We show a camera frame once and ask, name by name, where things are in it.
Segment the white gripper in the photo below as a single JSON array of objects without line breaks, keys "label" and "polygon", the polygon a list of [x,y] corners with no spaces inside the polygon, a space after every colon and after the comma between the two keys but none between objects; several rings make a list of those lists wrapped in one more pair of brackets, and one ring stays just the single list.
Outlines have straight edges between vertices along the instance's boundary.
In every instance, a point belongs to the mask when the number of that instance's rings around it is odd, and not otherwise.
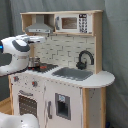
[{"label": "white gripper", "polygon": [[42,36],[28,36],[28,35],[25,36],[24,40],[27,41],[28,44],[44,43],[46,41],[45,37],[42,37]]}]

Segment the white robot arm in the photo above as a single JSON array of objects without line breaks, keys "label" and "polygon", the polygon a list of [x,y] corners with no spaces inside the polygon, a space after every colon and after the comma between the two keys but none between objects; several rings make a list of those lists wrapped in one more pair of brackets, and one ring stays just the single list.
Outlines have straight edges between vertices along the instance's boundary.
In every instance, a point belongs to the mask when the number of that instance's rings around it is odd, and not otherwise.
[{"label": "white robot arm", "polygon": [[[44,43],[42,36],[18,35],[0,40],[0,52],[10,54],[11,62],[0,66],[0,77],[24,72],[29,64],[30,44]],[[32,114],[20,116],[0,112],[0,128],[40,128],[38,119]]]}]

